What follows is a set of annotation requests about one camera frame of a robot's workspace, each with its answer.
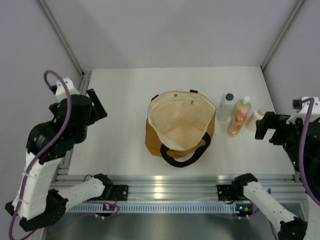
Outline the beige bottle round cap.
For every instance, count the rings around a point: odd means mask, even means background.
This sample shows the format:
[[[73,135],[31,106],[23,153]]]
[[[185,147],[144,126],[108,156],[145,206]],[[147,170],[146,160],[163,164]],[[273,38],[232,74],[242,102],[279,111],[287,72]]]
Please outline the beige bottle round cap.
[[[254,110],[252,115],[249,117],[249,119],[246,122],[246,128],[250,132],[255,132],[257,127],[256,127],[256,122],[261,120],[264,115],[266,114],[266,110],[264,108],[257,108]]]

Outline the green pump lotion bottle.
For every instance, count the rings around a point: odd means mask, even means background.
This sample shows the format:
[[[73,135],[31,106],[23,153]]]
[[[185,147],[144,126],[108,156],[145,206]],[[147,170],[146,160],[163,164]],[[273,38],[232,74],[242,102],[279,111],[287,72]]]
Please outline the green pump lotion bottle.
[[[230,117],[232,118],[236,114],[237,111],[239,111],[239,110],[241,110],[243,108],[245,108],[248,111],[250,111],[251,107],[252,107],[251,98],[249,96],[245,96],[244,98],[239,99],[235,103],[235,105],[234,105],[234,107],[233,107],[233,109],[232,109],[232,111],[230,113]]]

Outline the orange bottle pink cap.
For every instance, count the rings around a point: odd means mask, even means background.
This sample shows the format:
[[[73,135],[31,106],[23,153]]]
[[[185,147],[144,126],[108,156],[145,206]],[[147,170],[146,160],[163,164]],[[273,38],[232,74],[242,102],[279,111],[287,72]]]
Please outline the orange bottle pink cap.
[[[248,112],[247,108],[241,108],[234,114],[227,127],[228,135],[236,136],[240,132],[242,126],[247,120]]]

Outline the white bottle black cap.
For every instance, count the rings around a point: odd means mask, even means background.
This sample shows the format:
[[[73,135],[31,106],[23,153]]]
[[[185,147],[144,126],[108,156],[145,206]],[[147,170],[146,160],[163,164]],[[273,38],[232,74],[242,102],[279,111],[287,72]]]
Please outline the white bottle black cap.
[[[234,107],[234,95],[232,93],[224,93],[217,107],[217,120],[226,121],[230,116]]]

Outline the tan canvas tote bag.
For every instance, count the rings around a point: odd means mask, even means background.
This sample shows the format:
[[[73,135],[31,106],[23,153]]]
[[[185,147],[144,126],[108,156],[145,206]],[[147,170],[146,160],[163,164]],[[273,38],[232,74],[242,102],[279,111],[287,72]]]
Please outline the tan canvas tote bag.
[[[175,168],[194,164],[209,148],[216,106],[196,90],[155,95],[148,106],[145,146]]]

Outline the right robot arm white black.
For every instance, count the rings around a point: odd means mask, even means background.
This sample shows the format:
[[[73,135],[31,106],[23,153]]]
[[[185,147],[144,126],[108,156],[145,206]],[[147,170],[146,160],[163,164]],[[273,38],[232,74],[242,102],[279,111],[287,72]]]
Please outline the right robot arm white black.
[[[267,112],[256,122],[255,139],[268,130],[269,142],[283,147],[293,168],[293,182],[267,190],[253,174],[232,181],[232,192],[251,201],[269,220],[279,240],[320,238],[320,120],[305,123],[301,118],[289,123],[289,115]]]

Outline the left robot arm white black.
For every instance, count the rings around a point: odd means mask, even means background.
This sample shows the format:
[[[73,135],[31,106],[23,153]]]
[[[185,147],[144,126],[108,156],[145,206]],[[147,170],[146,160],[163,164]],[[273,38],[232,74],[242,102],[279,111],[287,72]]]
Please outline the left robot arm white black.
[[[57,223],[66,210],[80,203],[94,198],[107,200],[113,194],[113,182],[102,173],[70,188],[50,188],[66,153],[85,141],[88,126],[107,117],[94,89],[85,95],[72,94],[49,109],[54,118],[30,131],[19,191],[5,205],[12,217],[20,217],[19,225],[26,232]]]

